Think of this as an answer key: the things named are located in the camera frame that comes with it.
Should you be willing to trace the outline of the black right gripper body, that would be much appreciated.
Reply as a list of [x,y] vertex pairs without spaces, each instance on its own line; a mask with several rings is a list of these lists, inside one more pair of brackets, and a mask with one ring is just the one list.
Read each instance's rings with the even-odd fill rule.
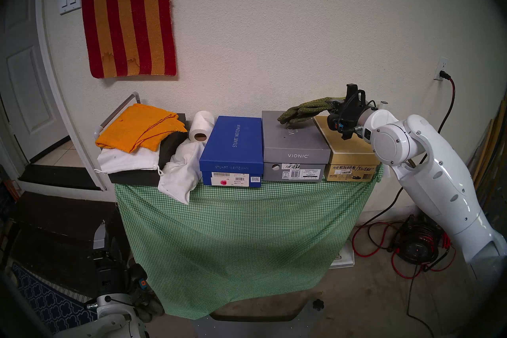
[[361,132],[359,118],[368,109],[375,108],[366,103],[365,94],[351,94],[339,108],[328,109],[328,128],[340,133],[342,139],[351,139]]

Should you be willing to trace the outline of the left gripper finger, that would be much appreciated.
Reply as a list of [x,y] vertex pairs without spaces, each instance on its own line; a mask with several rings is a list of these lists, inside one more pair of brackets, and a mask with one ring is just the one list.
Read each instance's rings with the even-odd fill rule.
[[94,234],[94,250],[103,250],[107,247],[107,227],[103,221]]

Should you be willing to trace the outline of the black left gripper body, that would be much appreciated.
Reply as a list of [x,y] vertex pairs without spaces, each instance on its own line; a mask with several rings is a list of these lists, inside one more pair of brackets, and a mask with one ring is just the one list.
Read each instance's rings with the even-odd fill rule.
[[147,273],[138,263],[127,265],[108,251],[95,251],[94,263],[98,279],[98,296],[134,294],[148,289]]

